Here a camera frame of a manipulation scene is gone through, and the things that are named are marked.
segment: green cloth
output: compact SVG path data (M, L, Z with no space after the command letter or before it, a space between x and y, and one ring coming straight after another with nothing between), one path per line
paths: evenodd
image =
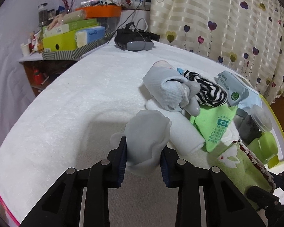
M213 151L218 145L237 109L238 106L228 107L227 103L219 107L200 105L200 114L191 116L190 122L205 139L207 152Z
M264 174L267 174L267 178L270 177L264 165L261 162L258 163L256 159L253 160L259 168L262 168ZM248 155L240 149L239 142L226 147L218 157L211 158L209 164L219 167L245 197L247 190L251 186L258 186L267 192L272 191L272 186L264 178L263 173L255 167ZM258 208L256 203L248 201L255 209Z

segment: white bed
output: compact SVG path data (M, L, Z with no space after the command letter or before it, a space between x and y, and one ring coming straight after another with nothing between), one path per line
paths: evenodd
M62 74L19 118L0 148L0 197L18 222L67 168L106 158L111 135L123 132L150 98L142 78L154 62L167 60L211 80L225 70L197 54L154 45L135 53L110 42ZM185 159L209 168L205 152ZM160 169L146 178L126 173L122 187L109 190L111 226L174 226L176 204L177 189L165 187Z

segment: pink edge trim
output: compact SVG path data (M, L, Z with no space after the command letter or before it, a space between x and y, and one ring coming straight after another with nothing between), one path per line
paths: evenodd
M11 217L11 219L14 221L14 223L17 226L20 226L20 223L17 221L17 219L13 216L13 214L11 213L11 211L7 208L7 206L5 205L4 201L2 200L1 196L0 196L0 203L3 206L4 210L8 213L8 215Z

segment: blue manhua tissue pack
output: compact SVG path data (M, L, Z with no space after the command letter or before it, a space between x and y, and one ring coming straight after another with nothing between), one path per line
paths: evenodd
M228 93L228 103L229 105L236 106L238 103L249 96L248 88L241 79L239 79L234 74L223 71L218 74L219 79L217 84L224 87Z
M105 36L105 27L95 26L76 32L77 47L80 48Z

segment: orange basket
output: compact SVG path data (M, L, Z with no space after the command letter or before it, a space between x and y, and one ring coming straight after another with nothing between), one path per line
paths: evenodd
M103 6L91 6L81 7L76 10L84 9L86 12L86 18L101 18L101 17L120 17L121 7L114 5L103 5Z

